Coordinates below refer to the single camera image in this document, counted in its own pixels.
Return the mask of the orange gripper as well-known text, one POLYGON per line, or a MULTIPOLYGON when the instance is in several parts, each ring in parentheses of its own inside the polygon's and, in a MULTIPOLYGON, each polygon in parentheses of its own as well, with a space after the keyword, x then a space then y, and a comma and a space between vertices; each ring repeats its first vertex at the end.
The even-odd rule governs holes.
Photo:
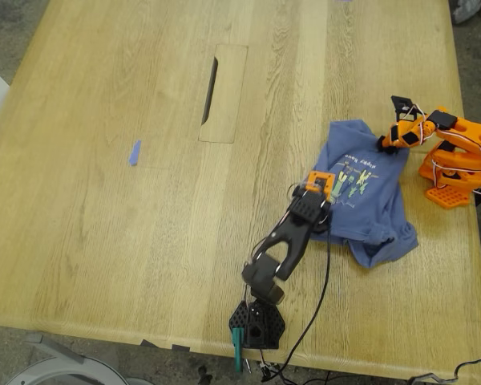
POLYGON ((435 134, 435 124, 423 118, 399 120, 387 136, 380 136, 377 149, 387 155, 394 155, 400 148, 413 148, 422 145, 435 134))

